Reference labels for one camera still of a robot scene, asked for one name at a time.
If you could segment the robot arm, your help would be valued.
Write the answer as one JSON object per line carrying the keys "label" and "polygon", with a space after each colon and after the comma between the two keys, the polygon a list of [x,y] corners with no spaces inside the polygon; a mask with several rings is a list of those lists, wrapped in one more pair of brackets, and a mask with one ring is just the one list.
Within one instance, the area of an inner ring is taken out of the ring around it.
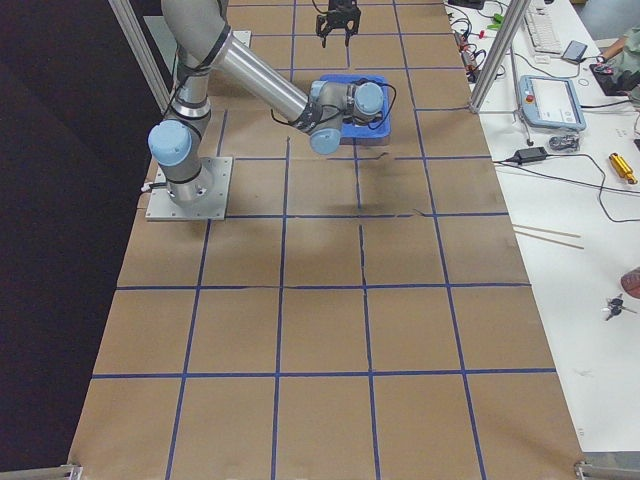
{"label": "robot arm", "polygon": [[334,153],[342,127],[375,127],[384,120],[384,90],[379,82],[316,81],[305,93],[283,78],[238,40],[226,17],[224,1],[164,1],[162,14],[177,43],[172,96],[148,145],[165,176],[173,203],[191,206],[204,199],[214,177],[198,155],[211,117],[209,75],[219,70],[278,112],[283,124],[310,137],[321,155]]}

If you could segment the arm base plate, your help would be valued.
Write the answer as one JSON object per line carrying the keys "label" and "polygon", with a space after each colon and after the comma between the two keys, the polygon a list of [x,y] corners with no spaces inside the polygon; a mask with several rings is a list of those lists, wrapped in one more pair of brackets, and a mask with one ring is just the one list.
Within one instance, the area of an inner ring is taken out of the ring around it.
{"label": "arm base plate", "polygon": [[185,184],[167,182],[156,168],[156,183],[149,193],[146,219],[149,221],[204,221],[225,219],[232,178],[233,158],[201,157],[199,176]]}

